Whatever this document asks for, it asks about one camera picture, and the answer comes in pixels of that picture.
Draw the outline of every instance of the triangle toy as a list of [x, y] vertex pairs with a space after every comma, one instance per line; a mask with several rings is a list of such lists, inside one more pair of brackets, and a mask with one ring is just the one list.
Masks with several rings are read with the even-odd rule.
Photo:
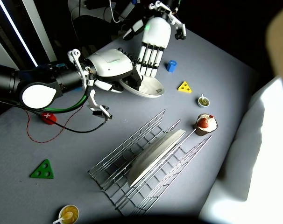
[[53, 171], [49, 160], [44, 160], [42, 164], [30, 175], [32, 178], [53, 179]]
[[191, 93], [191, 88], [189, 87], [188, 83], [184, 81], [178, 88], [178, 91]]

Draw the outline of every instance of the light strip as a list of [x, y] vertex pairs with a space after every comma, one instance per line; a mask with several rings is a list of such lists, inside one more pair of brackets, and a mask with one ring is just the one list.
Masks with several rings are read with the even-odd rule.
[[14, 24], [14, 22], [13, 22], [13, 20], [12, 20], [11, 16], [10, 16], [10, 14], [9, 14], [9, 12], [7, 11], [7, 9], [6, 9], [5, 5], [2, 3], [2, 1], [1, 1], [1, 0], [0, 0], [0, 6], [1, 6], [1, 8], [2, 8], [3, 12], [6, 14], [7, 19], [10, 21], [10, 24], [12, 25], [12, 27], [13, 27], [13, 29], [14, 29], [15, 33], [16, 33], [16, 34], [17, 34], [17, 36], [19, 37], [19, 40], [20, 40], [20, 41], [21, 41], [21, 43], [23, 44], [23, 46], [24, 46], [24, 48], [25, 48], [26, 52], [28, 53], [28, 56], [29, 56], [29, 57], [30, 57], [30, 59], [33, 61], [34, 65], [37, 67], [37, 66], [38, 66], [38, 64], [35, 62], [34, 57], [33, 57], [33, 56], [32, 56], [32, 54], [30, 53], [30, 51], [29, 51], [28, 47], [26, 46], [26, 43], [24, 42], [24, 40], [23, 40], [22, 36], [20, 35], [20, 33], [19, 33], [19, 31], [18, 31], [17, 27], [15, 26], [15, 24]]

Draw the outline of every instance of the small cup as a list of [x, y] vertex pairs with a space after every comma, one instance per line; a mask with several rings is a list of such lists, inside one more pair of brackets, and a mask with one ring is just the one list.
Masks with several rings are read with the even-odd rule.
[[199, 97], [198, 98], [198, 106], [199, 107], [208, 107], [209, 105], [210, 105], [210, 100], [207, 98], [207, 97], [204, 97], [204, 100], [208, 103], [207, 105], [202, 105], [201, 103], [200, 103], [200, 100], [202, 99], [203, 97]]
[[78, 209], [75, 205], [73, 205], [73, 204], [68, 204], [68, 205], [66, 205], [65, 207], [63, 207], [63, 208], [61, 209], [61, 211], [59, 212], [59, 214], [58, 214], [58, 218], [61, 218], [61, 217], [62, 217], [62, 212], [63, 212], [63, 210], [64, 210], [65, 208], [69, 207], [69, 206], [75, 207], [75, 208], [77, 209], [77, 211], [78, 211], [78, 217], [77, 217], [77, 219], [73, 222], [73, 224], [74, 224], [74, 223], [77, 222], [77, 220], [78, 220], [78, 218], [79, 218], [79, 209]]

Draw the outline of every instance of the table surface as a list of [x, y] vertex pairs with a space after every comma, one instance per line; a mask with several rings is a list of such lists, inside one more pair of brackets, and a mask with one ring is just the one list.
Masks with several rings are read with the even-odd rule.
[[[218, 129], [150, 213], [200, 212], [247, 109], [257, 73], [191, 31], [187, 31], [184, 41], [175, 40], [174, 33], [172, 30], [156, 76], [164, 85], [165, 94], [149, 99], [126, 90], [118, 94], [95, 87], [96, 101], [109, 106], [113, 119], [93, 133], [77, 134], [65, 130], [54, 141], [38, 144], [26, 134], [27, 115], [23, 110], [11, 108], [0, 115], [0, 224], [51, 223], [67, 204], [78, 206], [79, 224], [120, 216], [87, 170], [163, 109], [166, 114], [162, 128], [181, 119], [177, 128], [190, 132], [198, 115], [205, 112], [215, 116]], [[122, 47], [137, 56], [141, 37], [128, 42], [117, 39], [104, 48]], [[168, 73], [164, 66], [169, 60], [177, 61], [173, 73]], [[191, 94], [177, 91], [183, 81], [192, 88]], [[201, 93], [211, 101], [207, 108], [197, 105]], [[66, 93], [55, 100], [52, 107], [71, 106], [82, 94], [77, 90]], [[59, 114], [57, 121], [64, 124], [71, 114]], [[102, 119], [92, 116], [83, 107], [67, 126], [89, 130], [101, 122]], [[59, 131], [59, 127], [41, 123], [32, 115], [29, 132], [33, 138], [48, 140]], [[192, 135], [184, 148], [192, 148], [203, 138]], [[30, 178], [45, 159], [50, 160], [55, 178]]]

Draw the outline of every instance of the red string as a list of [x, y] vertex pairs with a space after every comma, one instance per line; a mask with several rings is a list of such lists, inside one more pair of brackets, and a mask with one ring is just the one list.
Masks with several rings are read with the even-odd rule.
[[65, 123], [64, 127], [61, 129], [61, 131], [60, 131], [56, 136], [54, 136], [52, 139], [49, 139], [48, 141], [37, 141], [37, 140], [33, 139], [33, 138], [30, 136], [30, 134], [29, 134], [29, 132], [28, 132], [28, 126], [29, 126], [29, 122], [30, 122], [30, 115], [29, 115], [29, 113], [28, 113], [26, 110], [24, 110], [24, 111], [26, 112], [26, 114], [28, 115], [28, 123], [27, 123], [27, 125], [26, 125], [26, 133], [28, 134], [28, 137], [29, 137], [32, 141], [34, 141], [34, 142], [36, 142], [36, 143], [46, 143], [46, 142], [50, 142], [50, 141], [56, 139], [57, 136], [59, 136], [59, 135], [63, 132], [63, 130], [64, 130], [64, 128], [66, 127], [66, 125], [67, 125], [67, 123], [69, 122], [69, 120], [70, 120], [77, 112], [79, 112], [79, 111], [82, 109], [82, 107], [83, 107], [83, 105], [82, 105], [76, 112], [74, 112], [74, 113], [68, 118], [68, 120], [66, 121], [66, 123]]

